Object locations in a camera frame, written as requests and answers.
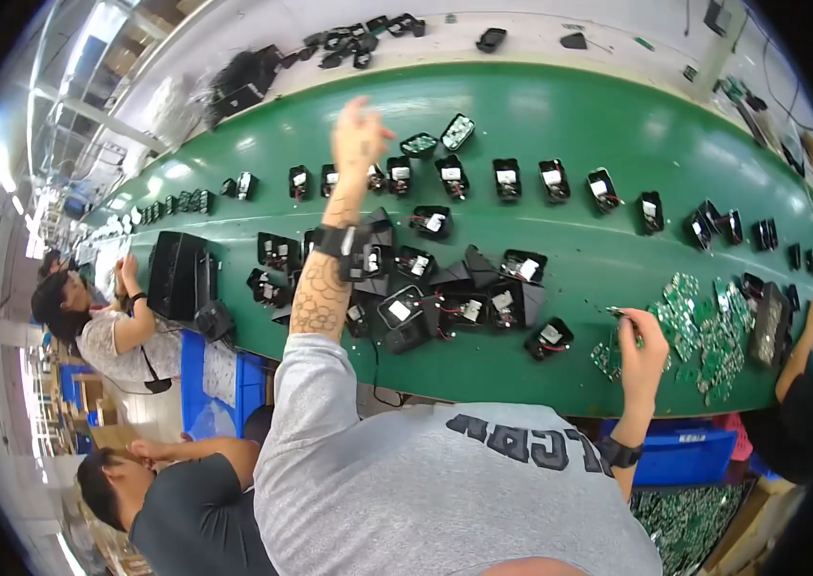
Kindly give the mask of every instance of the green workbench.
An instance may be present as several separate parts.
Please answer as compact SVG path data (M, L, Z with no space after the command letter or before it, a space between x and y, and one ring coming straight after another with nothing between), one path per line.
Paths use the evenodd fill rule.
M159 158L118 192L127 200L119 211L123 214L133 204L145 206L181 190L207 188L216 194L225 178L237 178L241 170L262 180L251 201L217 196L207 216L165 216L141 226L133 237L133 252L145 262L161 229L215 243L212 252L223 266L220 298L236 320L235 341L242 348L282 356L287 328L270 322L274 310L253 302L246 285L250 271L259 266L257 233L302 239L305 230L317 226L326 205L319 185L309 201L296 204L288 196L288 169L304 164L319 178L321 165L331 162L329 132L337 113L358 94L372 97L400 138L440 133L457 111L477 124L460 150L471 181L466 201L449 201L431 160L415 160L412 195L398 201L387 193L370 193L363 212L384 206L398 224L398 243L434 253L442 266L460 259L468 243L494 261L508 248L546 254L547 301L541 319L562 317L575 334L571 350L543 363L522 349L529 331L458 333L452 341L433 341L401 356L381 348L378 385L454 401L544 404L565 415L613 416L622 407L620 384L608 382L589 358L615 327L606 306L644 308L661 300L675 272L697 276L702 292L711 297L714 277L751 272L782 287L795 283L803 302L813 298L813 277L791 271L785 251L796 241L804 250L813 247L813 198L807 198L803 182L779 157L757 147L732 123L651 87L581 70L512 63L429 65L360 75L253 109ZM399 155L395 147L393 154ZM496 157L515 157L522 168L523 197L517 205L497 202L491 167ZM551 157L563 160L574 182L573 197L564 205L548 205L540 184L537 163ZM586 173L600 166L628 202L607 216L598 214L584 185ZM666 230L652 237L641 235L634 205L647 190L659 191L667 218ZM715 238L712 253L698 251L682 221L705 198L721 212L738 209L746 237L751 237L752 222L774 217L781 248L761 253L748 242L731 247ZM404 217L417 204L450 205L455 233L445 242L416 236ZM106 206L90 215L90 223L100 224L113 213ZM795 336L804 316L797 318ZM372 382L371 344L346 334L343 347L358 379ZM697 353L694 362L699 362ZM696 387L675 382L679 365L676 359L660 384L659 416L773 402L777 372L752 361L728 400L710 407Z

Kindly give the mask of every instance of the gray t-shirt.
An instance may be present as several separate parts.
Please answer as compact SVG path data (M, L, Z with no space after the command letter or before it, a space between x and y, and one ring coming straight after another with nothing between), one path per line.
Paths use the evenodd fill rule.
M128 538L157 576L274 574L252 504L224 455L179 462L150 485Z
M663 571L608 464L552 409L416 406L359 421L352 365L324 336L288 338L254 478L280 574L476 574L535 556L594 576Z
M83 360L102 374L127 382L153 379L141 347L123 354L115 351L115 322L128 318L123 312L93 310L92 319L76 339ZM144 350L160 379L177 378L182 373L182 329L157 319L157 333L144 342Z

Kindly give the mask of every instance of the circuit board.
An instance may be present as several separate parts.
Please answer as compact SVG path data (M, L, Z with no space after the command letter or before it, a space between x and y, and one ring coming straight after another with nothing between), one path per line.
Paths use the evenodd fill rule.
M676 383L697 387L704 403L724 401L733 389L733 380L745 365L746 335L755 326L755 316L733 282L716 278L713 298L700 294L697 278L676 274L663 287L665 301L647 309L659 320L663 336L682 361ZM643 341L638 339L638 346ZM700 349L700 366L695 351ZM591 354L597 368L615 381L621 375L617 330L607 343L596 346ZM672 366L672 353L666 359L666 371Z

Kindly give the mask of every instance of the dark hair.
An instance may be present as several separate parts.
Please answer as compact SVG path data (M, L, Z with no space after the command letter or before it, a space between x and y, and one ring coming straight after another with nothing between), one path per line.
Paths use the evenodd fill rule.
M36 322L47 324L50 332L70 347L72 354L79 356L76 338L93 317L89 310L65 310L61 307L66 299L63 287L69 277L66 270L59 270L38 284L32 294L32 317Z
M102 467L118 465L112 458L114 455L115 451L112 448L100 448L86 455L80 462L80 467L76 469L76 481L80 484L83 501L89 510L112 528L119 532L127 532L119 518L118 497L102 471Z
M51 273L51 266L61 259L61 251L54 248L45 252L44 258L41 259L41 266L38 267L38 281L47 278Z

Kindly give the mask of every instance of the black cable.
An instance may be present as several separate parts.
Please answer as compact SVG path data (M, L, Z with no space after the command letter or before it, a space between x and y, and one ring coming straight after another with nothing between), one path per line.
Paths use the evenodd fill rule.
M804 124L801 121L794 118L794 116L793 116L793 114L791 112L791 109L793 109L793 104L796 104L797 95L800 92L800 79L797 78L796 75L794 74L794 80L796 80L797 86L796 86L796 88L794 90L794 93L793 93L793 102L791 104L791 108L787 108L786 106L781 104L781 100L779 100L778 97L775 96L774 92L771 90L771 82L769 81L769 78L768 78L768 59L767 59L768 58L768 46L769 46L770 43L772 43L771 38L769 37L768 34L765 33L765 30L762 29L761 26L758 25L758 21L756 21L756 19L754 17L749 16L749 19L752 20L752 22L755 24L756 28L758 28L758 31L761 32L761 35L765 37L765 46L761 49L761 67L762 67L762 70L764 70L764 72L765 72L765 86L768 87L768 93L771 95L771 99L773 99L774 103L777 104L782 110L787 112L787 117L790 118L794 123L796 123L797 126L799 126L800 128L802 128L802 129L804 129L804 130L806 130L808 132L813 132L813 126L804 126Z
M388 402L377 397L377 373L380 370L380 353L377 351L377 342L374 341L374 338L372 337L370 340L371 347L374 348L374 381L371 383L371 393L374 394L374 399L381 404L386 404L387 406L394 408L403 408L403 404L406 402L406 396L403 396L399 392L396 394L400 397L400 404L394 404L393 402Z

